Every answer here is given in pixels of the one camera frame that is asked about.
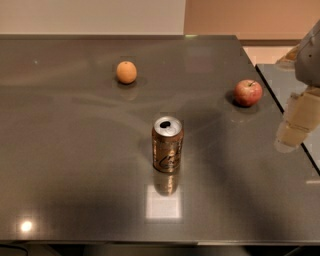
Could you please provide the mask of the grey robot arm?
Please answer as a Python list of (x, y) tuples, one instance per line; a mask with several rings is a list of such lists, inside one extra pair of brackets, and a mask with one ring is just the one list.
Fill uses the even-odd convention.
[(275, 139), (275, 147), (282, 153), (295, 150), (320, 124), (320, 20), (286, 57), (292, 54), (295, 77), (307, 88), (287, 100)]

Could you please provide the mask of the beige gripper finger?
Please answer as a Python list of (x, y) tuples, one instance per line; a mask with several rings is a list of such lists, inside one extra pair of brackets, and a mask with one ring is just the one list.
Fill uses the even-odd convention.
[(308, 86), (301, 93), (292, 93), (276, 133), (275, 148), (281, 153), (292, 152), (319, 124), (320, 88)]

